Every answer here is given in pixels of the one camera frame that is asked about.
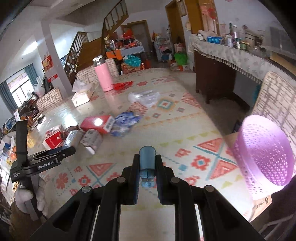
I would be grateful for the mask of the white gloved left hand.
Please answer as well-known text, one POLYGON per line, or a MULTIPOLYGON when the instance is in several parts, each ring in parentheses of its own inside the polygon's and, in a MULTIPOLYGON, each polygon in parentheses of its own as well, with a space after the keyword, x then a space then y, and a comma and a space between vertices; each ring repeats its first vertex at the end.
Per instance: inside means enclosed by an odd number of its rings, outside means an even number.
MULTIPOLYGON (((48 205, 45 199, 45 188, 46 182, 39 177, 38 189, 36 190, 37 209, 43 213, 44 216, 48 215, 48 205)), ((25 202, 30 201, 33 198, 33 193, 27 189, 18 188, 15 191, 15 202, 18 209, 25 214, 28 214, 28 210, 25 206, 25 202)))

